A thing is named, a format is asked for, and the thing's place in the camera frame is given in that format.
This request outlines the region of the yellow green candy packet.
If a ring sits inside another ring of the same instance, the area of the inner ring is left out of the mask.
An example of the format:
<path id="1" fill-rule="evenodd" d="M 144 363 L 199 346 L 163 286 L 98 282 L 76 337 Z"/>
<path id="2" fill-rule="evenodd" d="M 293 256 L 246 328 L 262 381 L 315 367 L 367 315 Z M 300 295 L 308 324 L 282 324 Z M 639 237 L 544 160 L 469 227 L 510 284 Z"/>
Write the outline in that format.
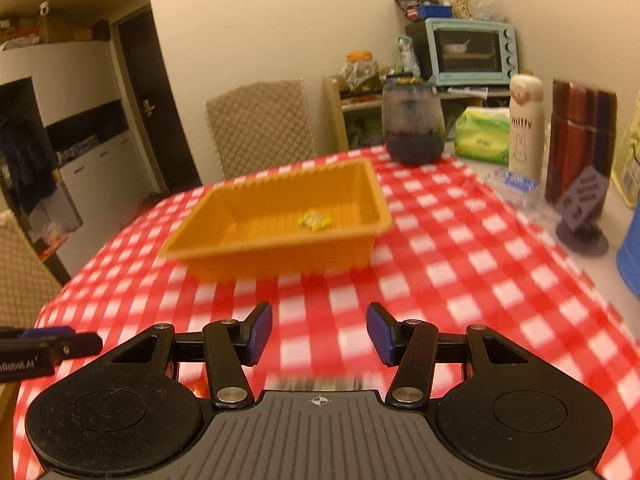
<path id="1" fill-rule="evenodd" d="M 310 232 L 319 232 L 332 226 L 332 219 L 318 210 L 307 210 L 298 219 L 298 225 Z"/>

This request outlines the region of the beige quilted side chair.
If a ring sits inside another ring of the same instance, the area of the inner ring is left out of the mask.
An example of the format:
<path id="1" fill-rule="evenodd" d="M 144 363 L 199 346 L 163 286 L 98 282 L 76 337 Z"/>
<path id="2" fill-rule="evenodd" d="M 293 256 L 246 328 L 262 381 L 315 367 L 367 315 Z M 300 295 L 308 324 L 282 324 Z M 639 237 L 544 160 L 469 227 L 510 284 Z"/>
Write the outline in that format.
<path id="1" fill-rule="evenodd" d="M 61 285 L 39 260 L 12 211 L 2 211 L 0 224 L 1 326 L 32 327 Z"/>

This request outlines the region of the red white checkered tablecloth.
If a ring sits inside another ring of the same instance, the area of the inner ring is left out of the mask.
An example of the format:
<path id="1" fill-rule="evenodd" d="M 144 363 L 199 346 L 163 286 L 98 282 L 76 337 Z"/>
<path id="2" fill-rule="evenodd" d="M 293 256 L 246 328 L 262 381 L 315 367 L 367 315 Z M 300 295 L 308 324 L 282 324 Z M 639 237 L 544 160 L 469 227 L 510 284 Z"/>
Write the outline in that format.
<path id="1" fill-rule="evenodd" d="M 385 389 L 392 371 L 376 356 L 366 307 L 420 318 L 446 333 L 485 324 L 602 396 L 614 432 L 600 471 L 639 474 L 639 347 L 584 271 L 540 226 L 498 199 L 452 157 L 402 168 L 382 148 L 364 150 L 395 225 L 374 245 L 370 266 L 203 284 L 160 258 L 166 238 L 203 198 L 180 193 L 110 240 L 39 313 L 41 326 L 98 333 L 113 348 L 155 323 L 197 332 L 218 318 L 242 318 L 259 301 L 273 330 L 248 373 L 255 390 L 289 377 L 362 378 Z"/>

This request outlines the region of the orange plastic tray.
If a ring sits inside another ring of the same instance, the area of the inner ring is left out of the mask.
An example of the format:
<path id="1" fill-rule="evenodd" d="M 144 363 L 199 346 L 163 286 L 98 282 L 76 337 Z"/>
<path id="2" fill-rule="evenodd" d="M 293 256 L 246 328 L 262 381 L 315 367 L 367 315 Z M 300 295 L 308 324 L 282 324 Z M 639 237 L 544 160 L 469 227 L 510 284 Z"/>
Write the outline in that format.
<path id="1" fill-rule="evenodd" d="M 311 209 L 332 226 L 299 226 Z M 373 166 L 358 158 L 213 188 L 158 254 L 202 282 L 343 272 L 367 266 L 392 226 Z"/>

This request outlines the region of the dark door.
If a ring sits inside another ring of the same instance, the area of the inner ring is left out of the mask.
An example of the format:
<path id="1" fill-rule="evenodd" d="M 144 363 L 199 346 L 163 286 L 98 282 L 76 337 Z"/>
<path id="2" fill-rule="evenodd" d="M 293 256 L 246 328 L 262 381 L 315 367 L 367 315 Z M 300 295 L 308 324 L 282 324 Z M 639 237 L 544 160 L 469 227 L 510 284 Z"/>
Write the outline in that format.
<path id="1" fill-rule="evenodd" d="M 113 47 L 154 185 L 178 193 L 202 184 L 178 115 L 154 16 L 147 4 L 111 24 Z"/>

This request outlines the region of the blue white tissue packet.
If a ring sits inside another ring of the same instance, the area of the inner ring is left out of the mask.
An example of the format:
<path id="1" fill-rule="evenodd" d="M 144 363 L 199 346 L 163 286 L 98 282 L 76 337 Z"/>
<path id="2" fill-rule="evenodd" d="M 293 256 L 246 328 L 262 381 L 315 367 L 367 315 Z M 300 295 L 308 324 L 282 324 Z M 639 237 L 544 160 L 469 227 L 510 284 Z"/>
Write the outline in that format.
<path id="1" fill-rule="evenodd" d="M 503 200 L 516 208 L 529 208 L 538 202 L 539 184 L 509 170 L 496 170 L 485 183 Z"/>

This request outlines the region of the dark glass jar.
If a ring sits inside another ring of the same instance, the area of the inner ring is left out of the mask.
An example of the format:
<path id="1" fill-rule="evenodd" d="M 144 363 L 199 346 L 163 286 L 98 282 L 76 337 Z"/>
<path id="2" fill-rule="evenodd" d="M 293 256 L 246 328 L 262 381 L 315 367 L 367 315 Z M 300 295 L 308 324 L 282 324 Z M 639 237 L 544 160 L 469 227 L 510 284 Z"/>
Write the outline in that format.
<path id="1" fill-rule="evenodd" d="M 434 164 L 442 157 L 446 129 L 434 84 L 418 78 L 386 82 L 382 129 L 390 158 L 406 166 Z"/>

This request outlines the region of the green tissue pack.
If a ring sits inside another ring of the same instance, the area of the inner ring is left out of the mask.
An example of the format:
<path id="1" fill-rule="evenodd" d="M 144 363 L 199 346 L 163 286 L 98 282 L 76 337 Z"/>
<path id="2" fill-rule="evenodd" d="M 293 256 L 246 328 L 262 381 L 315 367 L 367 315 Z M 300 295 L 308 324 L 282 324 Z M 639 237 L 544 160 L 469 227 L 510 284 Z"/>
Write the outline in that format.
<path id="1" fill-rule="evenodd" d="M 469 106 L 454 128 L 457 156 L 502 166 L 509 163 L 510 112 L 507 107 Z"/>

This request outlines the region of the blue plastic jug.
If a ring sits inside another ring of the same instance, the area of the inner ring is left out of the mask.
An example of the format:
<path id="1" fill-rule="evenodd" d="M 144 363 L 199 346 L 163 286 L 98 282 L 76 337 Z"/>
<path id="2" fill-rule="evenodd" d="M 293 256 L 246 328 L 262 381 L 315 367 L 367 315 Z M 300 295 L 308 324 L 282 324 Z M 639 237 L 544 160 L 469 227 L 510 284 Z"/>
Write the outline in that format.
<path id="1" fill-rule="evenodd" d="M 630 226 L 616 255 L 616 266 L 627 288 L 640 297 L 640 205 L 637 205 Z"/>

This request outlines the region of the orange lid snack jar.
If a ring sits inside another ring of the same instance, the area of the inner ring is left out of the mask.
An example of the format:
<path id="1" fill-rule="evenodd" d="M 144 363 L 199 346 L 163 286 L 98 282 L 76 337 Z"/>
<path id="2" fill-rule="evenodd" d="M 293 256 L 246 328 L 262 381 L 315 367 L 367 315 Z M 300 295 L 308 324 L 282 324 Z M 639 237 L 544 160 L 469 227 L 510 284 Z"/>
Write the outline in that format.
<path id="1" fill-rule="evenodd" d="M 350 92 L 366 93 L 374 91 L 380 83 L 378 63 L 369 51 L 349 52 L 341 69 L 341 77 Z"/>

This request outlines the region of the brown wooden canister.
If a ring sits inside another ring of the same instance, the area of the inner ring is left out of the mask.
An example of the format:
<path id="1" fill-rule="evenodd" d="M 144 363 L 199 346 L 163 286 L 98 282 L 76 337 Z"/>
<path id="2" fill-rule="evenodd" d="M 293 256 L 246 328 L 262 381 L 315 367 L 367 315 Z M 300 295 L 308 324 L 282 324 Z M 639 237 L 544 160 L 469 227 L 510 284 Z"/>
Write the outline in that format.
<path id="1" fill-rule="evenodd" d="M 555 79 L 544 197 L 556 206 L 586 167 L 609 179 L 615 151 L 617 96 L 610 90 Z"/>

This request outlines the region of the green yellow tea bag package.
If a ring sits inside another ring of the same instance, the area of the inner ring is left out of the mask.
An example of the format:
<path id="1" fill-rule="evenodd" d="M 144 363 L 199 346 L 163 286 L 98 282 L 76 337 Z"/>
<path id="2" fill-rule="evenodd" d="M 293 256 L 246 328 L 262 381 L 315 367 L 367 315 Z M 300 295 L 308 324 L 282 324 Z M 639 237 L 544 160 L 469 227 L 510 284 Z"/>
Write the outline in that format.
<path id="1" fill-rule="evenodd" d="M 639 98 L 634 102 L 634 114 L 617 143 L 612 168 L 612 180 L 626 206 L 634 210 L 639 203 L 640 188 L 640 110 Z"/>

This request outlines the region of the light blue toaster oven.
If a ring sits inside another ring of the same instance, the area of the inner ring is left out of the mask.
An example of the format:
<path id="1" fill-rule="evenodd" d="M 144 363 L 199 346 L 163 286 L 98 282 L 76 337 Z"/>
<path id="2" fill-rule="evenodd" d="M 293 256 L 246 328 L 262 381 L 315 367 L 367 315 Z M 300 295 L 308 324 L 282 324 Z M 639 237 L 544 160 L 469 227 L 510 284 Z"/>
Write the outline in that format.
<path id="1" fill-rule="evenodd" d="M 423 79 L 437 87 L 508 86 L 518 73 L 515 29 L 503 22 L 427 18 L 408 24 Z"/>

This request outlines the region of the white bowl in oven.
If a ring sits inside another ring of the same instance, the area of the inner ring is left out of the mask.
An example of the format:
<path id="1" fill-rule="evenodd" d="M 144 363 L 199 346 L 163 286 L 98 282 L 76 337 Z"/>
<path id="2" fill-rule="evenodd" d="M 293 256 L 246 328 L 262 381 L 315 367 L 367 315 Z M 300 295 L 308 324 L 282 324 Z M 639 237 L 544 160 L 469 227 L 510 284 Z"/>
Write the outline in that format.
<path id="1" fill-rule="evenodd" d="M 462 44 L 443 44 L 442 53 L 449 56 L 462 55 L 468 52 L 469 40 L 462 42 Z"/>

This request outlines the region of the blue small box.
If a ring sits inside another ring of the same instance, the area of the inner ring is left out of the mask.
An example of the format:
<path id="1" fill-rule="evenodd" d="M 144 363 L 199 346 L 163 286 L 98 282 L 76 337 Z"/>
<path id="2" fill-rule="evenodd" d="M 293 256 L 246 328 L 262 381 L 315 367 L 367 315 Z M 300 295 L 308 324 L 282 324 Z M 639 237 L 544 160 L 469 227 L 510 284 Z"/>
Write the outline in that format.
<path id="1" fill-rule="evenodd" d="M 418 15 L 420 20 L 452 18 L 452 9 L 451 6 L 445 6 L 444 4 L 424 4 L 418 7 Z"/>

